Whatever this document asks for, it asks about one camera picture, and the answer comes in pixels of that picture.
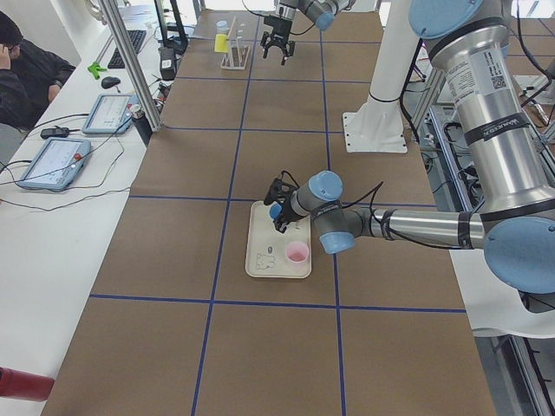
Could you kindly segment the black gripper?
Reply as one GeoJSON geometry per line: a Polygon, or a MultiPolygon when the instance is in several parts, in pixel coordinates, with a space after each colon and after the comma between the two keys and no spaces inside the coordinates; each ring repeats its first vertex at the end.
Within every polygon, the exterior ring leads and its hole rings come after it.
{"type": "Polygon", "coordinates": [[[272,27],[271,33],[268,31],[263,33],[260,42],[263,49],[263,59],[267,58],[270,48],[278,47],[283,53],[280,65],[284,66],[289,58],[289,55],[293,55],[295,50],[295,42],[289,40],[292,20],[273,15],[266,15],[264,16],[263,22],[265,25],[272,27]]]}
{"type": "Polygon", "coordinates": [[[277,178],[273,179],[264,197],[264,205],[271,208],[272,205],[279,204],[282,207],[281,214],[273,219],[276,231],[282,234],[286,232],[288,224],[299,219],[299,215],[294,212],[291,204],[292,197],[298,190],[298,183],[291,175],[290,178],[293,183],[288,183],[284,180],[284,175],[285,172],[281,172],[277,178]]]}

